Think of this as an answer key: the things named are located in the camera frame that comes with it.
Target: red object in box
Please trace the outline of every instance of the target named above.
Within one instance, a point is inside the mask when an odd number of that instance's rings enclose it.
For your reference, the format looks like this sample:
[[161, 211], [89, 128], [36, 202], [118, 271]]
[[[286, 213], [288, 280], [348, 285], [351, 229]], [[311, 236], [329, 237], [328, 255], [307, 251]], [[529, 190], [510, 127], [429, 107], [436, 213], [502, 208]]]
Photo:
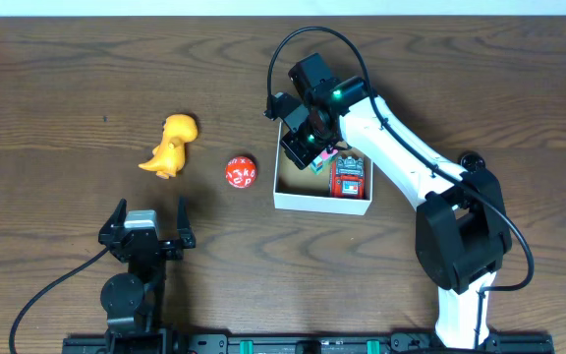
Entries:
[[331, 165], [329, 180], [330, 195], [333, 198], [364, 198], [364, 160], [352, 156], [338, 156]]

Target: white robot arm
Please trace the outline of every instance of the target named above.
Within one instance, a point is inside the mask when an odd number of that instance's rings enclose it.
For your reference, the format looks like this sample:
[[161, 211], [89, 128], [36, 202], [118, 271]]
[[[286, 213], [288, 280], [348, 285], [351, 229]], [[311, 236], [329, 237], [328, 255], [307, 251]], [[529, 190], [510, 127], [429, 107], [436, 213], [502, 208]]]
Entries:
[[[435, 161], [442, 170], [462, 180], [460, 174], [466, 172], [464, 167], [449, 161], [423, 143], [392, 114], [381, 97], [376, 97], [375, 102], [380, 113], [403, 140], [427, 160]], [[445, 179], [434, 176], [381, 127], [369, 98], [352, 105], [349, 113], [340, 117], [340, 131], [343, 140], [368, 156], [401, 190], [415, 210], [425, 202], [429, 192], [441, 194], [453, 187]], [[438, 287], [439, 317], [435, 329], [444, 345], [464, 349], [474, 347], [478, 327], [478, 291], [483, 286], [489, 286], [494, 277], [495, 272], [487, 272], [472, 282], [462, 294]], [[478, 344], [488, 337], [486, 309], [487, 299], [483, 302]]]
[[[342, 39], [360, 62], [364, 78], [341, 82], [314, 53], [288, 72], [301, 100], [276, 96], [271, 76], [276, 57], [295, 35], [309, 30]], [[339, 142], [368, 156], [405, 195], [416, 211], [416, 254], [425, 273], [438, 285], [436, 334], [451, 348], [471, 349], [488, 337], [487, 299], [492, 290], [518, 290], [534, 274], [525, 238], [505, 215], [501, 188], [485, 168], [469, 171], [444, 158], [415, 136], [373, 91], [368, 70], [355, 45], [328, 28], [308, 27], [290, 33], [275, 50], [267, 76], [263, 115], [281, 118], [289, 132], [281, 138], [285, 154], [303, 169]], [[458, 208], [468, 212], [456, 217]], [[510, 250], [510, 229], [528, 259], [528, 276], [512, 286], [491, 286]]]

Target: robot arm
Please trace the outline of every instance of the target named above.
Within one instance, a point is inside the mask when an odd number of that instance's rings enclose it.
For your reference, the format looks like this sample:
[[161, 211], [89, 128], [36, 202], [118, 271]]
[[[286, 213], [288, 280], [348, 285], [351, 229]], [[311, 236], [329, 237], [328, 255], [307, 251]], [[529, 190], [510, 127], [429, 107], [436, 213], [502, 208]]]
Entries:
[[[392, 114], [381, 97], [376, 97], [375, 102], [401, 138], [425, 158], [435, 161], [442, 170], [462, 180], [460, 174], [466, 172], [464, 167], [449, 161], [423, 143]], [[427, 193], [440, 194], [453, 187], [447, 180], [434, 176], [381, 127], [369, 98], [352, 105], [349, 113], [340, 117], [339, 121], [342, 139], [368, 156], [399, 188], [414, 209], [425, 202]]]
[[[442, 170], [462, 180], [460, 174], [466, 172], [464, 167], [449, 161], [423, 143], [392, 114], [381, 97], [376, 97], [375, 102], [380, 113], [388, 119], [402, 139], [427, 160], [435, 161]], [[381, 127], [372, 111], [369, 98], [352, 105], [349, 113], [340, 117], [339, 121], [342, 139], [368, 156], [405, 195], [415, 210], [426, 202], [425, 196], [429, 192], [442, 194], [453, 187], [447, 180], [434, 176]], [[494, 277], [494, 272], [487, 272], [471, 283], [468, 290], [462, 294], [456, 293], [453, 289], [445, 290], [438, 287], [439, 317], [436, 334], [444, 345], [451, 348], [473, 348], [476, 328], [480, 329], [478, 344], [482, 344], [488, 337], [487, 299], [484, 299], [482, 304], [481, 323], [479, 326], [477, 324], [478, 290], [482, 286], [489, 286]]]
[[[485, 169], [467, 171], [435, 152], [376, 96], [379, 113], [394, 131], [389, 133], [371, 107], [365, 82], [360, 78], [340, 82], [318, 54], [297, 63], [288, 75], [303, 102], [279, 93], [265, 113], [271, 119], [280, 115], [289, 127], [280, 142], [286, 155], [302, 169], [323, 150], [344, 141], [368, 156], [417, 212], [417, 257], [438, 285], [436, 334], [447, 347], [470, 349], [482, 344], [488, 337], [487, 299], [480, 305], [479, 291], [492, 283], [503, 255], [510, 250], [509, 229], [488, 207], [434, 175], [393, 134], [505, 212], [496, 178]], [[458, 208], [468, 212], [456, 218]]]

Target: green connector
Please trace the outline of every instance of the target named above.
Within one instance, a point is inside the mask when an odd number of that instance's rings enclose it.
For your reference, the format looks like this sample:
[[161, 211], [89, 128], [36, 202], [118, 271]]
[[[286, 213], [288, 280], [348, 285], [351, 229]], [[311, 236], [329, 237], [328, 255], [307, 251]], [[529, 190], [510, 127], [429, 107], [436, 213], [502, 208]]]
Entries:
[[369, 340], [366, 342], [368, 354], [381, 354], [381, 345], [378, 340]]
[[240, 342], [240, 354], [253, 354], [253, 342], [251, 340], [242, 340]]

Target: red die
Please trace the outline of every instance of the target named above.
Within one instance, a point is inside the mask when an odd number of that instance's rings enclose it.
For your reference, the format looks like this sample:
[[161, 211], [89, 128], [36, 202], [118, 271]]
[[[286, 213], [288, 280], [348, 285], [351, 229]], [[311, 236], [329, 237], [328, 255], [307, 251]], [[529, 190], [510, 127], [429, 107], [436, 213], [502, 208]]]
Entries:
[[226, 165], [226, 180], [235, 188], [247, 188], [255, 179], [255, 163], [247, 157], [237, 156]]

